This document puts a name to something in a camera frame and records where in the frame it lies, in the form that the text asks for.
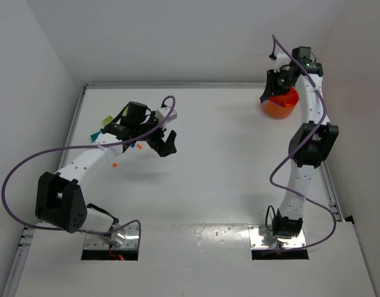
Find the yellow-green lego brick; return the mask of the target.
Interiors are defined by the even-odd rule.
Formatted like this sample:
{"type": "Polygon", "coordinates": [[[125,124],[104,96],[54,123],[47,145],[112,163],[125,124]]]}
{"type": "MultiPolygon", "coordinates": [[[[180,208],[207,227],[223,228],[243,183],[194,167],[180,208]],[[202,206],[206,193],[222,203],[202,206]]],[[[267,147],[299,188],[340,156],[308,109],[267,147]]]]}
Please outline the yellow-green lego brick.
{"type": "Polygon", "coordinates": [[[103,124],[104,126],[106,126],[106,125],[109,124],[112,120],[113,120],[113,117],[112,117],[112,116],[107,116],[105,119],[102,120],[102,124],[103,124]]]}

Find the teal lego brick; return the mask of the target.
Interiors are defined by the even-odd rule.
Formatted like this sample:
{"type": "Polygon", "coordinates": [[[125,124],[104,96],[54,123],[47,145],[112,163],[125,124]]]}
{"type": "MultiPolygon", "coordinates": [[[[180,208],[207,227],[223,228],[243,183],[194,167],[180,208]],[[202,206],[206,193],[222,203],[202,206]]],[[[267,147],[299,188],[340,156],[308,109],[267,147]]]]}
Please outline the teal lego brick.
{"type": "Polygon", "coordinates": [[[90,136],[91,142],[95,142],[101,131],[95,132],[90,136]]]}

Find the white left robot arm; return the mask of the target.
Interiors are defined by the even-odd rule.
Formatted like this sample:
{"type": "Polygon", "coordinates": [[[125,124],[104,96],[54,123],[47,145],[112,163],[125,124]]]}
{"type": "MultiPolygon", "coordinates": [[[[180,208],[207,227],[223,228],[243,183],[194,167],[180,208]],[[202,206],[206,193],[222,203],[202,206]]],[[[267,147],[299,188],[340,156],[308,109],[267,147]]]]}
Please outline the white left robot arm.
{"type": "Polygon", "coordinates": [[[85,188],[97,173],[137,142],[146,142],[160,157],[176,153],[176,132],[165,135],[166,124],[176,119],[173,105],[165,102],[155,111],[130,101],[99,133],[93,144],[70,164],[38,180],[35,215],[68,233],[111,232],[118,219],[95,204],[86,202],[85,188]]]}

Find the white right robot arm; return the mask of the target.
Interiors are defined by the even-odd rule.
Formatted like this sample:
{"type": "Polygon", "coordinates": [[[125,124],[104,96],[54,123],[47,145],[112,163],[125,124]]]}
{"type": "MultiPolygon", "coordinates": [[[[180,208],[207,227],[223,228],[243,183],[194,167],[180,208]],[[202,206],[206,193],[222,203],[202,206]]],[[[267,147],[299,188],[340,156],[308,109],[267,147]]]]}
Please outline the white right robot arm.
{"type": "Polygon", "coordinates": [[[311,57],[311,48],[300,46],[286,52],[272,53],[274,68],[267,71],[267,82],[260,97],[262,105],[279,96],[298,94],[302,123],[291,138],[287,160],[291,172],[285,196],[274,214],[270,231],[283,238],[297,237],[303,226],[303,207],[310,180],[329,155],[339,127],[331,124],[322,96],[323,69],[311,57]]]}

